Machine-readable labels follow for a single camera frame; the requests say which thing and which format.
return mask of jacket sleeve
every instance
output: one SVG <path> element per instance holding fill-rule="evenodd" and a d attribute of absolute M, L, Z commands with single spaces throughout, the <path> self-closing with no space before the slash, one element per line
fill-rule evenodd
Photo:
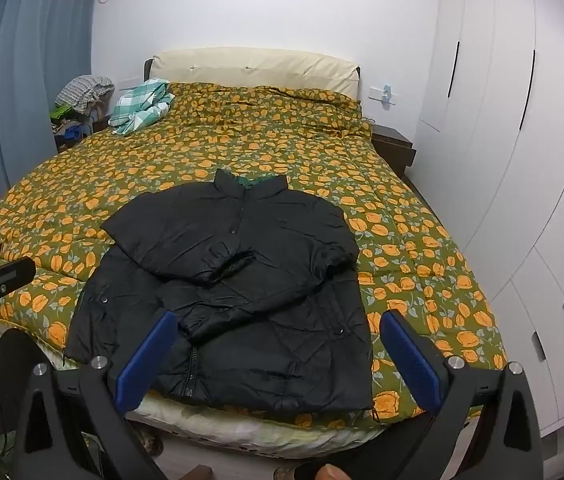
<path fill-rule="evenodd" d="M 249 267 L 247 272 L 261 270 Z M 199 287 L 172 281 L 158 289 L 162 305 L 177 314 L 180 330 L 195 345 L 200 345 L 229 330 L 268 317 L 272 312 L 289 308 L 297 300 L 315 290 L 316 280 L 309 278 L 298 283 L 272 288 L 265 286 L 262 294 L 245 297 L 236 294 L 235 284 L 218 282 L 210 287 Z"/>
<path fill-rule="evenodd" d="M 213 283 L 248 263 L 239 238 L 187 216 L 181 190 L 143 193 L 102 224 L 142 269 L 164 278 Z"/>
<path fill-rule="evenodd" d="M 313 218 L 319 221 L 315 222 L 313 237 L 318 244 L 314 247 L 311 272 L 322 282 L 338 267 L 355 265 L 359 249 L 342 209 L 320 198 L 315 202 Z"/>

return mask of light switch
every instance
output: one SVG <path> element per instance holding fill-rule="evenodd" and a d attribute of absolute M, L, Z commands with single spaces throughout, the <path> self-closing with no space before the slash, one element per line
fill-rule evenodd
<path fill-rule="evenodd" d="M 379 88 L 373 88 L 371 86 L 371 88 L 368 89 L 368 98 L 374 99 L 375 101 L 381 101 L 383 92 L 384 90 Z"/>

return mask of white wall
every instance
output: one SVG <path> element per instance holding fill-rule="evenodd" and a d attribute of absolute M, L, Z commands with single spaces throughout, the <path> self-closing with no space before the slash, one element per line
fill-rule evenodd
<path fill-rule="evenodd" d="M 438 0 L 96 0 L 93 73 L 141 80 L 145 59 L 174 48 L 320 52 L 358 62 L 364 114 L 412 139 L 437 13 Z M 367 97 L 385 83 L 398 94 L 386 110 Z"/>

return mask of blue curtain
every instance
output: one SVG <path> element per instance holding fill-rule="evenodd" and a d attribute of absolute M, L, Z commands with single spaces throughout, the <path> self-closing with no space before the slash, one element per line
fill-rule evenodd
<path fill-rule="evenodd" d="M 0 198 L 56 153 L 49 110 L 90 73 L 94 0 L 0 0 Z"/>

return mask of bed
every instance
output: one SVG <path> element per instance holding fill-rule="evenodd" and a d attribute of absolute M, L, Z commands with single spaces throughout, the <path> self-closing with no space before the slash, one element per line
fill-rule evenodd
<path fill-rule="evenodd" d="M 280 63 L 284 56 L 290 61 Z M 280 76 L 285 71 L 291 76 Z M 171 84 L 175 99 L 165 118 L 129 137 L 110 129 L 89 137 L 41 164 L 0 201 L 1 258 L 27 255 L 38 267 L 30 285 L 2 302 L 2 326 L 29 332 L 58 367 L 75 366 L 62 350 L 82 285 L 111 244 L 101 222 L 141 192 L 211 180 L 225 168 L 247 178 L 287 174 L 290 188 L 343 209 L 360 248 L 374 410 L 268 420 L 240 406 L 187 406 L 149 393 L 131 418 L 283 458 L 359 445 L 386 424 L 421 413 L 379 341 L 387 309 L 398 310 L 444 355 L 504 366 L 502 338 L 469 264 L 371 145 L 354 99 L 356 65 L 291 51 L 200 49 L 156 56 L 149 74 L 180 81 Z M 305 81 L 319 86 L 303 88 Z"/>

